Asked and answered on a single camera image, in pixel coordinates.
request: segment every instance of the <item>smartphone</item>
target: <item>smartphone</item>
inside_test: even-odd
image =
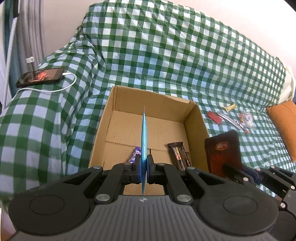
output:
[[[32,85],[54,84],[60,81],[63,68],[43,69],[24,73],[16,83],[17,88],[23,88]]]

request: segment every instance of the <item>orange pillow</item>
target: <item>orange pillow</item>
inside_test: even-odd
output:
[[[289,100],[266,110],[281,134],[292,162],[296,161],[296,105]]]

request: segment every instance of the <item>black phone case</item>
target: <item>black phone case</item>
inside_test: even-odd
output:
[[[58,75],[59,78],[50,79],[50,80],[40,80],[40,81],[35,81],[35,82],[26,82],[23,80],[23,78],[28,73],[31,73],[31,72],[27,72],[27,73],[22,74],[22,76],[18,79],[18,81],[16,82],[16,87],[23,88],[23,87],[33,86],[33,85],[55,84],[55,83],[59,82],[62,77],[62,74],[64,73],[65,70],[63,68],[52,68],[52,69],[59,69],[59,70],[57,70],[57,73],[56,73],[56,75]],[[39,72],[42,70],[49,70],[49,69],[41,69],[41,70],[37,70],[37,71],[33,71],[33,72]]]

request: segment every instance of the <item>green and white checkered cloth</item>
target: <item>green and white checkered cloth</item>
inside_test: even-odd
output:
[[[236,103],[256,128],[239,131],[243,162],[295,170],[265,107],[285,78],[280,61],[223,23],[189,8],[156,1],[91,5],[70,43],[40,68],[63,67],[76,84],[59,93],[22,91],[0,117],[0,199],[88,167],[96,130],[112,86],[124,85],[197,102],[211,136],[234,129],[206,117]],[[60,89],[73,81],[64,77]]]

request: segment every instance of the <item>gray ribbed surface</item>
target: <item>gray ribbed surface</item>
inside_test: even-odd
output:
[[[275,240],[270,234],[233,237],[206,226],[190,206],[173,203],[168,196],[119,196],[117,201],[97,206],[80,227],[56,236],[36,237],[17,233],[13,241],[227,241]]]

